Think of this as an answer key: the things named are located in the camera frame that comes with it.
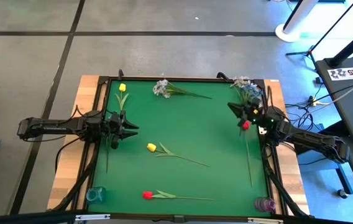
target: flower stem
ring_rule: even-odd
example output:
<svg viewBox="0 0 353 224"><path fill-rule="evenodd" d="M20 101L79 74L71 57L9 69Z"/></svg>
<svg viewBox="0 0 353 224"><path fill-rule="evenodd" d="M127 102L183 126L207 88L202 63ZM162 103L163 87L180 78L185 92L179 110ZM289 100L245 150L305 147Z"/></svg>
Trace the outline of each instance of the flower stem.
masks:
<svg viewBox="0 0 353 224"><path fill-rule="evenodd" d="M122 105L121 105L121 102L122 102L122 91L120 91L120 102L119 102L120 112L122 111Z"/></svg>
<svg viewBox="0 0 353 224"><path fill-rule="evenodd" d="M199 94L196 94L196 93L190 93L188 91L185 91L185 94L186 95L191 95L191 96L203 97L203 98L207 98L207 99L212 99L211 97L199 95Z"/></svg>
<svg viewBox="0 0 353 224"><path fill-rule="evenodd" d="M250 149L249 149L249 143L247 140L247 133L244 131L244 140L245 140L245 146L247 147L247 160L248 160L248 166L249 166L249 174L250 174L250 181L251 181L251 187L253 187L252 183L252 174L251 174L251 162L250 162Z"/></svg>
<svg viewBox="0 0 353 224"><path fill-rule="evenodd" d="M214 200L213 198L175 197L179 199Z"/></svg>
<svg viewBox="0 0 353 224"><path fill-rule="evenodd" d="M190 162L195 162L195 163L197 163L197 164L200 164L200 165L209 167L209 165L204 164L204 163L202 163L202 162L194 161L194 160L192 160L192 159L188 159L188 158L185 158L185 157L182 157L182 156L178 156L178 155L174 155L174 156L175 156L175 157L178 157L178 158L181 158L181 159L186 159L186 160L188 160L188 161L190 161Z"/></svg>

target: black cable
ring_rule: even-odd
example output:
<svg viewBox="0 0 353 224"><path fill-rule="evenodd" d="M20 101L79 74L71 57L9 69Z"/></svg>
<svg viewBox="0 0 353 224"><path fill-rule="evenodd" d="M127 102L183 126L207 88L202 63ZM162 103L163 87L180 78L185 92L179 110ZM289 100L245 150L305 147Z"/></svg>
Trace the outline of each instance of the black cable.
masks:
<svg viewBox="0 0 353 224"><path fill-rule="evenodd" d="M318 93L320 92L320 89L321 89L321 87L322 87L323 85L324 85L324 83L320 84L318 91L314 94L313 100L316 99L316 96L317 96Z"/></svg>
<svg viewBox="0 0 353 224"><path fill-rule="evenodd" d="M76 105L76 110L77 110L78 114L80 114L82 117L85 117L85 118L92 118L92 117L95 117L96 115L101 114L101 113L103 112L103 109L104 109L104 108L102 108L102 109L101 109L98 113L96 113L96 114L92 114L92 115L87 116L87 115L83 115L83 114L81 113L80 109L78 109L78 105Z"/></svg>
<svg viewBox="0 0 353 224"><path fill-rule="evenodd" d="M272 89L271 89L270 86L268 86L268 96L269 96L269 98L270 98L270 104L271 104L272 109L274 110L274 112L275 112L277 115L283 117L283 119L286 119L286 120L288 121L288 124L290 124L290 127L288 128L288 132L287 132L287 134L285 135L285 137L284 137L284 139L283 139L283 141L284 141L284 140L285 140L286 138L288 138L289 135L290 135L291 127L292 127L291 120L290 120L289 118L287 118L287 116L286 116L284 113L280 114L280 113L275 109L275 106L273 105Z"/></svg>
<svg viewBox="0 0 353 224"><path fill-rule="evenodd" d="M290 144L288 144L288 143L285 143L285 142L281 142L281 143L282 143L283 145L289 147L292 151L295 152L295 148L294 148L292 145L290 145Z"/></svg>
<svg viewBox="0 0 353 224"><path fill-rule="evenodd" d="M54 141L54 140L58 140L58 139L61 139L61 138L64 138L66 137L65 135L64 136L60 136L60 137L57 137L57 138L53 138L53 139L45 139L45 140L39 140L39 141L29 141L29 140L26 140L26 139L22 139L23 141L25 142L46 142L46 141Z"/></svg>
<svg viewBox="0 0 353 224"><path fill-rule="evenodd" d="M70 121L71 119L73 119L73 117L75 116L76 112L77 112L77 107L76 107L75 111L73 112L73 114L72 114L67 120L64 120L64 121L62 121L62 122L59 122L58 125L59 125L59 124L64 124L64 123Z"/></svg>
<svg viewBox="0 0 353 224"><path fill-rule="evenodd" d="M299 164L299 165L300 165L300 166L306 166L306 165L314 164L315 162L323 161L323 160L325 160L325 159L327 159L327 158L322 158L322 159L318 159L318 160L313 161L313 162L309 162L309 163L307 163L307 164Z"/></svg>
<svg viewBox="0 0 353 224"><path fill-rule="evenodd" d="M301 117L301 115L299 115L299 114L290 113L290 112L287 112L287 113L290 114L290 115L294 115L294 116L297 116L297 117Z"/></svg>
<svg viewBox="0 0 353 224"><path fill-rule="evenodd" d="M57 156L56 156L56 158L55 158L55 173L57 173L57 170L58 170L58 160L59 160L59 155L60 155L60 153L62 152L62 150L63 150L64 148L66 148L68 145L70 145L71 143L73 143L73 142L75 142L75 141L77 141L77 140L79 140L79 139L80 139L80 137L78 137L78 138L76 138L76 139L74 139L74 140L72 140L72 141L66 143L64 146L62 146L62 147L59 149L59 151L58 151L58 153L57 153Z"/></svg>
<svg viewBox="0 0 353 224"><path fill-rule="evenodd" d="M325 95L325 96L322 96L322 97L318 98L318 99L315 100L314 102L319 101L319 100L322 100L323 98L325 98L325 97L327 97L327 96L331 96L331 95L333 95L333 94L339 93L340 91L344 91L344 90L349 89L349 88L352 88L352 87L353 87L353 85L350 85L350 86L341 88L340 90L334 91L334 92L332 92L332 93L330 93L330 94L327 94L327 95Z"/></svg>

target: white stand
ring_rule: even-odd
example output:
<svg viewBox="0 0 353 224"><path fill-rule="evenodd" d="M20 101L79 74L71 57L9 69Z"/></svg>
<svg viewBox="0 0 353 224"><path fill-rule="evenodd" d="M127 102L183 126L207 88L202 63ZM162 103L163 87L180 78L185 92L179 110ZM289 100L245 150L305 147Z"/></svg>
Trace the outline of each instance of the white stand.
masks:
<svg viewBox="0 0 353 224"><path fill-rule="evenodd" d="M295 42L299 40L301 35L299 30L300 24L318 1L319 0L301 0L287 19L287 25L280 24L276 27L276 36L285 42Z"/></svg>

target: green board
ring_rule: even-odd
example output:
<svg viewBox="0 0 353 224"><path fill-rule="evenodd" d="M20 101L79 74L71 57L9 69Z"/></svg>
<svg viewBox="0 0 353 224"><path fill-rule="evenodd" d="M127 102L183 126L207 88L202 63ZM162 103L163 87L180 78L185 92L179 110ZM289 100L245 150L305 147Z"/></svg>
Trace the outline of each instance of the green board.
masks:
<svg viewBox="0 0 353 224"><path fill-rule="evenodd" d="M90 212L224 215L268 217L254 208L257 197L267 197L257 127L239 136L238 119L227 106L238 102L230 83L173 82L212 99L174 95L156 96L152 81L124 81L129 93L124 105L127 119L138 135L109 150L102 140L93 187L104 187L105 203L90 205ZM114 94L120 82L112 81L108 110L119 111ZM248 141L253 187L247 165ZM210 167L174 157L155 157L146 145L161 142L173 153ZM214 200L142 198L143 191L161 190L181 197Z"/></svg>

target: white flower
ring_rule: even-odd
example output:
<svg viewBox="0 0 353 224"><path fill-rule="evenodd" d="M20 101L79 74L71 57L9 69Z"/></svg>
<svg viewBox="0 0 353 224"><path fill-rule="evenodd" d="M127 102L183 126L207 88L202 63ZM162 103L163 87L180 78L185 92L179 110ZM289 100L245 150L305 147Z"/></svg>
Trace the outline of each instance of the white flower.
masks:
<svg viewBox="0 0 353 224"><path fill-rule="evenodd" d="M164 95L164 97L166 97L165 94L167 94L167 96L170 97L170 94L166 92L167 85L168 81L166 79L158 81L153 87L153 93L157 96L158 94Z"/></svg>
<svg viewBox="0 0 353 224"><path fill-rule="evenodd" d="M245 85L251 84L250 77L243 77L243 76L234 77L233 80L234 80L234 83L231 85L231 87L237 85L239 88L241 88Z"/></svg>

